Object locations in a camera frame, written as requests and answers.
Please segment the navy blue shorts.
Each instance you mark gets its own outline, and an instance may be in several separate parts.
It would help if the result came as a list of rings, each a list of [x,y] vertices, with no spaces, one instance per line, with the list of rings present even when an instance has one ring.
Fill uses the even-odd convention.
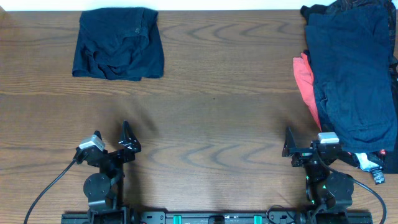
[[[320,121],[349,152],[394,150],[388,20],[381,2],[308,15],[305,35]]]

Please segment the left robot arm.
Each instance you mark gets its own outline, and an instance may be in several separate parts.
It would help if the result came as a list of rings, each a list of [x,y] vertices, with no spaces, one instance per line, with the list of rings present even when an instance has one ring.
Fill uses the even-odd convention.
[[[139,223],[137,213],[123,202],[124,164],[135,160],[141,144],[128,121],[123,121],[119,139],[122,149],[108,152],[101,133],[82,140],[73,157],[77,164],[84,161],[99,172],[90,175],[83,185],[88,199],[88,223]]]

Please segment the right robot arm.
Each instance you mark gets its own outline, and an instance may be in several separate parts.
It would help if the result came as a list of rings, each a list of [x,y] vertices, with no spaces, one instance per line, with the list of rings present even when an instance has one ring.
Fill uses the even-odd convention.
[[[312,203],[295,215],[295,223],[348,223],[346,209],[353,203],[353,182],[330,167],[341,153],[342,145],[335,133],[321,133],[309,147],[299,148],[291,129],[285,129],[282,156],[290,157],[293,167],[305,169],[306,196]]]

